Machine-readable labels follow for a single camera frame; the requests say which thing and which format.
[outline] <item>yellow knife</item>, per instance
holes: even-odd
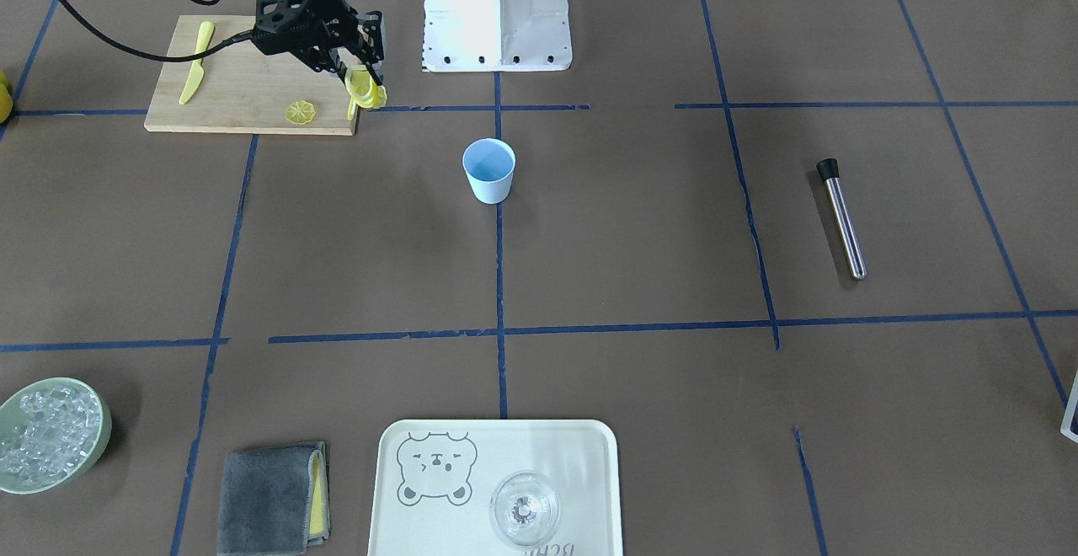
[[[201,53],[209,47],[210,38],[213,37],[213,23],[204,22],[198,27],[198,41],[195,42],[195,54]],[[188,83],[183,85],[183,92],[180,93],[180,105],[184,105],[191,100],[195,92],[198,91],[198,84],[202,84],[203,77],[206,75],[206,70],[203,69],[202,60],[191,61],[191,71],[188,72]]]

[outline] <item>ice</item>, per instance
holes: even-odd
[[[24,394],[25,425],[0,435],[0,474],[24,489],[53,485],[89,455],[101,425],[96,395],[66,386]]]

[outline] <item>bear drawing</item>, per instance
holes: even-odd
[[[475,443],[467,434],[455,439],[448,433],[428,433],[423,437],[409,433],[397,449],[397,463],[401,467],[397,499],[404,505],[415,505],[425,497],[444,497],[453,505],[468,503],[471,499],[468,477],[475,456]]]

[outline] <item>light green bowl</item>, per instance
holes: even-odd
[[[72,390],[81,392],[89,392],[91,394],[96,395],[97,402],[100,403],[101,425],[97,429],[97,436],[94,439],[94,447],[91,449],[89,455],[85,457],[85,459],[83,459],[75,467],[75,469],[70,472],[70,474],[60,481],[33,489],[26,489],[23,484],[18,482],[16,476],[0,472],[0,490],[14,495],[30,495],[46,491],[83,475],[86,470],[89,470],[89,468],[97,462],[97,459],[101,457],[101,454],[105,453],[105,447],[109,444],[109,435],[112,433],[112,415],[109,415],[109,407],[105,404],[105,401],[101,400],[101,395],[94,391],[92,387],[85,385],[81,380],[70,379],[68,376],[54,376],[52,379],[38,380],[38,383],[30,384],[26,388],[15,392],[15,395],[12,395],[12,398],[8,399],[8,402],[0,405],[0,434],[8,433],[8,431],[15,426],[19,426],[28,421],[27,415],[18,407],[18,401],[24,394],[37,392],[39,390],[47,390],[47,388],[60,387],[72,388]]]

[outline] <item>folded cloth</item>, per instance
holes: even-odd
[[[224,460],[219,556],[293,555],[329,539],[326,442],[231,453]]]

